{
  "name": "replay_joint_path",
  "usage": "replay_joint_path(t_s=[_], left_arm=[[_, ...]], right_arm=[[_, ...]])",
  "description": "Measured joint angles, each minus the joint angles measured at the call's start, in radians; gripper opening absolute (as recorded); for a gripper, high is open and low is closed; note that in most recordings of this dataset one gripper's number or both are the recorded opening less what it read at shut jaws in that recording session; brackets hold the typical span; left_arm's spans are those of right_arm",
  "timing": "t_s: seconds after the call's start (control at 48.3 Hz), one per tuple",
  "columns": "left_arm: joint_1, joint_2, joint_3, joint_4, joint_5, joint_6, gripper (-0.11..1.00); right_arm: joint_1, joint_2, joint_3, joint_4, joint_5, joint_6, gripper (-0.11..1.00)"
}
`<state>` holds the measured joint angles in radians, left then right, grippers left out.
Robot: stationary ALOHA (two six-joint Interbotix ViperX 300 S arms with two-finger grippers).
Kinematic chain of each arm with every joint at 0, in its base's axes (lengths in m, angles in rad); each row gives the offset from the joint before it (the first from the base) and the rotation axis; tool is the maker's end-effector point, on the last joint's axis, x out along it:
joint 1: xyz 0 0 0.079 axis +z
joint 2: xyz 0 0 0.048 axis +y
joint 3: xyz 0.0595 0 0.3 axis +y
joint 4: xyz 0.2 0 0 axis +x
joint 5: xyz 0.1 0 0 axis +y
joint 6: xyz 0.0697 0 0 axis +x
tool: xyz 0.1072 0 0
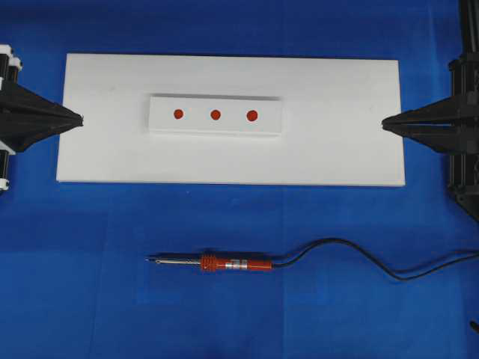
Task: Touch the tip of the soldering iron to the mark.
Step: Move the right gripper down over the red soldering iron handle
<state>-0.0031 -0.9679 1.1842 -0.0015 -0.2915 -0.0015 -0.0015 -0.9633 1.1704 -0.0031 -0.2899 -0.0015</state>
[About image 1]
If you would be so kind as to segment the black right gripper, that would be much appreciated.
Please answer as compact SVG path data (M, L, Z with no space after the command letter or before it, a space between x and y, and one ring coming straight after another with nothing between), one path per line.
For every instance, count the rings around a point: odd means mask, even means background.
M478 196L478 56L450 63L453 96L382 121L385 131L450 156L448 189L458 202ZM407 126L452 123L453 126Z

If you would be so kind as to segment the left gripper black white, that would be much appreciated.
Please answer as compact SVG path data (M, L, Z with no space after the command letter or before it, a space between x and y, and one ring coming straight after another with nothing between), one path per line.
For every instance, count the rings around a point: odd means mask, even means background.
M1 44L1 107L26 114L43 114L79 120L60 123L14 123L1 125L1 191L9 189L10 156L26 151L39 141L83 126L82 116L16 84L22 62L11 46Z

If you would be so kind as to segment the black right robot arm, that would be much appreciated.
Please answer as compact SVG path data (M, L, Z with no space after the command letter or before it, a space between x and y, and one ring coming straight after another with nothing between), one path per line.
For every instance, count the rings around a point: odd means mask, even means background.
M460 1L463 53L449 63L451 96L382 121L385 131L450 156L448 190L478 201L478 2Z

